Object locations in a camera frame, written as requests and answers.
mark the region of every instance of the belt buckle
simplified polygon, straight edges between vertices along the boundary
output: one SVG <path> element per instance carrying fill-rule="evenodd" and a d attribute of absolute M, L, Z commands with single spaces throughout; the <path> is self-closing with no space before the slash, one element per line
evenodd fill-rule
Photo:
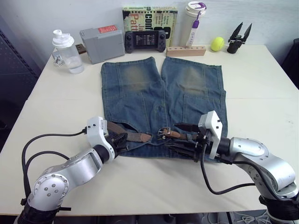
<path fill-rule="evenodd" d="M 170 127 L 161 127 L 158 131 L 158 136 L 161 136 L 162 139 L 165 139 L 165 135 L 166 134 L 170 134 L 171 133 L 171 129 Z"/>

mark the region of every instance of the book cover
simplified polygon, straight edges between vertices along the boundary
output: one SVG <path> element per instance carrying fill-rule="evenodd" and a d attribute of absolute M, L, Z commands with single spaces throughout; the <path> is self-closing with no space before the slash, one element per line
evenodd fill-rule
<path fill-rule="evenodd" d="M 123 7 L 122 16 L 127 31 L 164 30 L 166 46 L 171 46 L 177 21 L 176 7 Z"/>

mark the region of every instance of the faded denim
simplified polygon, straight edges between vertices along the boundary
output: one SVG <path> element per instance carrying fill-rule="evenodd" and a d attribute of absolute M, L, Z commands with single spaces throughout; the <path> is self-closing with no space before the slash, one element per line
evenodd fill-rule
<path fill-rule="evenodd" d="M 163 144 L 157 132 L 174 124 L 197 124 L 215 110 L 228 133 L 221 66 L 166 57 L 159 75 L 153 57 L 132 62 L 104 63 L 101 70 L 104 114 L 129 132 L 149 133 L 149 142 L 128 142 L 124 156 L 185 158 Z"/>

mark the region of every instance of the yellow ball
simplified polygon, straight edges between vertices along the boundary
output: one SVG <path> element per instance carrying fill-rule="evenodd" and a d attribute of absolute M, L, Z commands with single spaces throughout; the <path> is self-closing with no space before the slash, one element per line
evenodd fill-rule
<path fill-rule="evenodd" d="M 213 40 L 211 44 L 211 49 L 213 51 L 218 51 L 223 47 L 223 45 L 224 45 L 224 39 L 218 36 Z"/>

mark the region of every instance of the white table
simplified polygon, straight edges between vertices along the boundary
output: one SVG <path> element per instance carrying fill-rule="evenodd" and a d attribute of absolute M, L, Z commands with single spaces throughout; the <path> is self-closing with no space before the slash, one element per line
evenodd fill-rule
<path fill-rule="evenodd" d="M 139 51 L 109 60 L 122 62 L 153 56 L 161 70 L 165 54 Z M 262 141 L 275 155 L 289 162 L 299 174 L 299 94 L 296 87 L 263 45 L 244 45 L 236 54 L 225 49 L 205 56 L 183 57 L 222 65 L 227 91 L 228 137 Z M 24 197 L 21 151 L 31 138 L 43 133 L 75 133 L 95 115 L 103 116 L 100 69 L 82 55 L 85 71 L 70 74 L 49 59 L 0 154 L 0 214 L 19 214 Z M 27 158 L 43 150 L 72 156 L 89 147 L 86 136 L 46 137 L 33 142 Z M 29 179 L 49 166 L 63 163 L 55 155 L 33 160 Z M 235 165 L 207 163 L 212 187 L 221 190 L 251 182 Z M 199 164 L 180 159 L 118 157 L 104 165 L 87 184 L 74 189 L 63 206 L 72 211 L 58 215 L 162 214 L 255 210 L 265 208 L 255 187 L 216 196 L 205 186 Z"/>

